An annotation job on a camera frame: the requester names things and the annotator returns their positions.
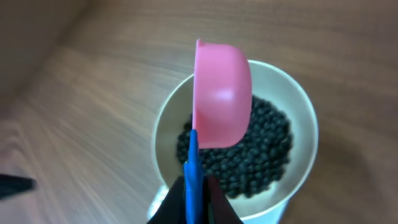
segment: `black object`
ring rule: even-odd
[[[0,200],[33,190],[35,183],[34,179],[0,174]]]
[[[190,126],[192,117],[178,137],[176,155],[181,165],[188,159]],[[253,96],[250,123],[242,140],[228,149],[200,150],[199,156],[204,173],[215,175],[229,198],[245,193],[251,197],[283,177],[292,142],[286,114],[272,103]],[[260,181],[265,177],[270,181]],[[260,184],[252,188],[249,185],[252,181]]]
[[[184,178],[170,188],[158,211],[147,224],[186,224]],[[243,224],[220,189],[218,180],[209,175],[203,180],[203,214],[196,224]]]

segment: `black bean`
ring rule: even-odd
[[[227,195],[229,198],[236,198],[236,196],[237,196],[238,194],[236,193],[236,191],[230,190],[229,192],[226,193],[226,195]]]
[[[253,139],[258,138],[258,137],[260,137],[259,133],[255,132],[255,131],[250,133],[251,141],[253,141]]]
[[[288,158],[288,157],[284,157],[284,158],[282,159],[282,162],[283,162],[284,164],[288,164],[290,161],[289,161],[289,158]]]
[[[229,184],[229,187],[230,187],[231,189],[236,189],[236,188],[239,187],[239,183],[237,183],[237,182],[232,182],[232,183]]]
[[[236,176],[231,176],[230,178],[229,178],[229,181],[230,182],[237,182],[238,181],[238,179],[236,178]]]
[[[272,180],[278,180],[278,178],[279,178],[279,176],[276,175],[276,174],[274,174],[274,175],[271,176],[271,179],[272,179]]]
[[[258,186],[258,182],[255,180],[250,181],[250,187],[257,187]]]
[[[221,153],[221,151],[219,149],[210,149],[211,153],[214,154],[215,156],[217,156],[218,154]]]
[[[268,190],[268,189],[269,189],[268,186],[262,185],[262,186],[259,188],[259,193],[261,193],[261,192],[263,192],[263,191],[266,191],[266,190]]]
[[[217,155],[217,159],[218,159],[218,160],[222,160],[222,159],[224,159],[224,155],[222,155],[222,154],[218,154],[218,155]]]
[[[264,177],[269,177],[269,176],[272,175],[272,174],[271,174],[271,170],[269,170],[269,169],[264,170],[264,172],[263,172],[262,174],[263,174]]]
[[[226,190],[226,189],[228,189],[228,185],[226,185],[226,184],[220,184],[220,189],[221,189],[221,190]]]
[[[217,157],[214,154],[210,154],[209,159],[210,159],[211,162],[216,162],[217,161]]]
[[[255,155],[255,156],[258,156],[259,154],[260,154],[260,150],[258,149],[258,148],[253,148],[253,150],[252,150],[252,153]]]
[[[270,117],[273,117],[273,116],[276,115],[276,112],[275,112],[274,110],[270,110],[270,112],[268,112],[268,115],[269,115]]]
[[[277,174],[277,175],[283,175],[284,172],[285,172],[285,170],[284,170],[283,167],[278,167],[278,168],[275,168],[275,169],[273,170],[273,173],[274,173],[274,174]]]
[[[180,156],[178,159],[179,159],[179,161],[185,162],[187,160],[187,157],[186,156]]]
[[[246,175],[240,175],[239,176],[239,181],[241,182],[241,183],[246,183],[246,180],[247,180],[247,178],[246,178]]]
[[[288,129],[289,128],[289,121],[286,119],[282,119],[279,122],[279,127],[281,127],[282,129]]]
[[[293,136],[292,136],[292,134],[288,134],[288,135],[287,135],[286,141],[288,141],[288,142],[292,142],[292,141],[293,141]]]
[[[256,165],[256,166],[254,167],[254,170],[255,170],[255,171],[261,171],[261,170],[262,170],[262,165],[261,165],[261,164]]]
[[[262,166],[263,166],[263,169],[269,169],[269,168],[271,168],[271,163],[265,162]]]
[[[243,149],[244,148],[244,144],[243,143],[238,143],[238,148],[239,149]]]
[[[273,167],[280,167],[282,164],[283,164],[283,162],[280,160],[276,160],[276,161],[272,162]]]
[[[276,148],[272,148],[269,152],[269,156],[271,157],[271,159],[275,159],[276,157],[278,157],[278,150]]]
[[[233,160],[231,160],[231,161],[229,161],[229,162],[227,163],[227,165],[228,165],[230,168],[236,167],[237,164],[238,164],[238,163],[236,163],[236,162],[233,161]]]
[[[255,138],[254,139],[254,143],[260,145],[262,143],[262,139],[261,138]]]
[[[267,134],[267,139],[269,140],[269,142],[274,142],[274,140],[275,140],[275,133],[272,132],[272,131],[268,132],[268,134]]]
[[[244,193],[244,196],[246,196],[246,198],[251,198],[252,193],[250,191],[247,191]]]
[[[240,170],[241,172],[246,172],[246,171],[247,171],[247,168],[246,168],[246,164],[245,164],[245,163],[239,164],[238,167],[239,167],[239,170]]]
[[[178,143],[177,143],[177,149],[182,149],[182,148],[185,147],[185,146],[186,146],[186,145],[185,145],[185,143],[184,143],[183,140],[178,141]]]
[[[221,178],[222,178],[222,179],[228,179],[228,177],[229,177],[229,176],[228,176],[228,173],[227,173],[227,172],[222,172],[222,173],[221,173]]]
[[[267,109],[271,109],[271,103],[269,101],[264,100],[264,107]]]
[[[267,131],[270,130],[270,128],[271,128],[271,125],[270,125],[270,123],[268,123],[268,122],[265,122],[265,123],[262,125],[262,130],[264,130],[264,134],[266,134]]]
[[[204,159],[203,162],[208,165],[212,163],[211,159]]]
[[[264,145],[265,147],[269,146],[270,143],[271,143],[271,141],[269,139],[267,139],[267,138],[262,139],[262,145]]]
[[[262,152],[262,153],[260,154],[260,158],[261,158],[261,160],[264,161],[264,162],[267,162],[267,161],[269,160],[269,157],[268,157],[268,155],[267,155],[265,152]]]
[[[228,166],[227,166],[226,164],[222,164],[222,165],[221,165],[221,170],[222,170],[222,171],[228,170]]]
[[[239,163],[239,162],[241,162],[241,158],[240,158],[238,155],[236,155],[236,156],[233,158],[233,161],[234,161],[235,163]]]
[[[240,192],[245,192],[247,189],[247,184],[245,182],[241,183],[241,185],[239,186],[239,190]]]
[[[258,131],[258,130],[260,130],[261,128],[260,128],[260,126],[259,126],[258,124],[255,124],[255,125],[253,126],[253,129],[254,129],[255,131]]]
[[[254,105],[254,108],[263,108],[264,107],[264,101],[262,101],[260,98],[253,97],[252,104]]]
[[[258,189],[257,187],[251,187],[251,188],[250,188],[250,191],[251,191],[252,194],[257,194],[257,193],[258,193],[258,190],[259,190],[259,189]]]
[[[218,171],[220,169],[220,165],[218,163],[213,164],[212,167],[210,167],[213,171]]]
[[[235,171],[234,170],[227,170],[226,171],[228,177],[231,177],[232,175],[235,175]]]
[[[256,165],[261,165],[261,164],[263,164],[264,162],[261,160],[261,158],[259,157],[259,156],[256,156],[255,158],[254,158],[254,165],[256,166]]]
[[[259,126],[262,126],[266,122],[266,119],[264,117],[259,117],[257,122],[258,122]]]
[[[254,172],[254,167],[253,167],[253,165],[248,165],[248,171],[249,171],[249,172]]]
[[[184,124],[184,130],[190,131],[191,129],[192,129],[192,124],[191,123]]]
[[[228,181],[226,179],[222,178],[222,179],[218,180],[218,182],[220,184],[226,184]]]
[[[180,134],[179,136],[178,136],[178,140],[179,141],[183,141],[183,140],[185,140],[185,135],[184,134]]]
[[[285,130],[283,130],[280,127],[276,128],[275,133],[277,133],[277,138],[281,138],[281,140],[285,139],[286,135],[288,134],[288,133],[286,133]]]
[[[266,111],[262,108],[257,109],[256,112],[257,112],[257,115],[260,117],[266,113]]]
[[[254,174],[254,177],[255,177],[257,180],[261,180],[261,178],[262,178],[262,173],[256,172],[256,173]]]
[[[255,113],[250,114],[250,122],[253,122],[255,119],[257,119],[257,116]]]
[[[276,174],[276,178],[274,180],[279,181],[282,178],[283,174]]]
[[[270,180],[269,177],[264,177],[264,178],[262,179],[262,184],[263,184],[263,185],[268,186],[270,183],[271,183],[271,180]]]
[[[262,128],[262,129],[260,130],[260,132],[259,132],[259,135],[260,135],[261,137],[264,137],[266,134],[267,134],[267,131],[266,131],[264,128]]]
[[[202,149],[201,153],[203,153],[203,155],[205,155],[205,156],[209,156],[210,150],[209,149]]]
[[[226,153],[226,157],[229,158],[229,159],[234,157],[234,156],[235,156],[235,153],[232,150],[228,150],[228,152]]]

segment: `measuring cup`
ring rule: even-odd
[[[198,150],[230,147],[244,136],[251,112],[251,74],[242,51],[197,40],[193,76],[192,131],[184,164],[185,217],[200,223],[203,170]]]

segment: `wooden table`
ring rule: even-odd
[[[1,113],[2,172],[39,189],[1,202],[0,217],[145,223],[159,187],[152,127],[192,73],[201,37],[285,70],[312,99],[319,153],[282,223],[397,223],[397,9],[395,0],[92,3]]]

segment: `bowl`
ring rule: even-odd
[[[287,73],[264,62],[249,60],[252,93],[269,100],[290,119],[294,145],[283,178],[269,190],[251,198],[230,199],[238,217],[248,220],[266,214],[286,202],[300,188],[314,163],[318,149],[318,123],[315,110],[303,88]],[[177,137],[192,113],[193,75],[185,79],[166,99],[155,122],[152,158],[160,181],[171,187],[182,175],[175,156]]]

